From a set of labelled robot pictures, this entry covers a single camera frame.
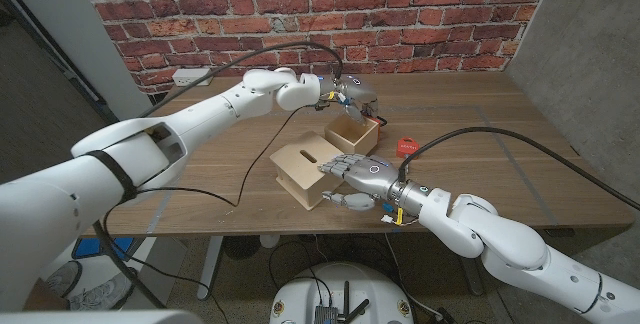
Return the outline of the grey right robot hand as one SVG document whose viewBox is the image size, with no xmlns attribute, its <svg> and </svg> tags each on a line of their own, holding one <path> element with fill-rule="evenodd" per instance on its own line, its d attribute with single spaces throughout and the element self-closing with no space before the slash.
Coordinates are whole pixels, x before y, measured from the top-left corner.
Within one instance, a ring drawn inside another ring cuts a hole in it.
<svg viewBox="0 0 640 324">
<path fill-rule="evenodd" d="M 332 174 L 357 190 L 355 194 L 323 191 L 322 196 L 350 210 L 372 209 L 377 201 L 395 202 L 409 215 L 418 216 L 425 196 L 418 188 L 399 179 L 400 172 L 393 164 L 378 156 L 341 154 L 317 166 L 325 174 Z"/>
</svg>

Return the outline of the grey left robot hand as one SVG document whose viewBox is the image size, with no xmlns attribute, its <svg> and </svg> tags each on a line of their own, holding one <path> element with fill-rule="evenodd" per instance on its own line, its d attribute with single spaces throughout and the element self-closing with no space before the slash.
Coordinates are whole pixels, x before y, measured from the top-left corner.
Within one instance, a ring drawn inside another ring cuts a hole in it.
<svg viewBox="0 0 640 324">
<path fill-rule="evenodd" d="M 363 79 L 353 75 L 320 80 L 319 103 L 329 102 L 340 104 L 353 121 L 361 124 L 366 117 L 374 118 L 378 113 L 376 92 Z"/>
</svg>

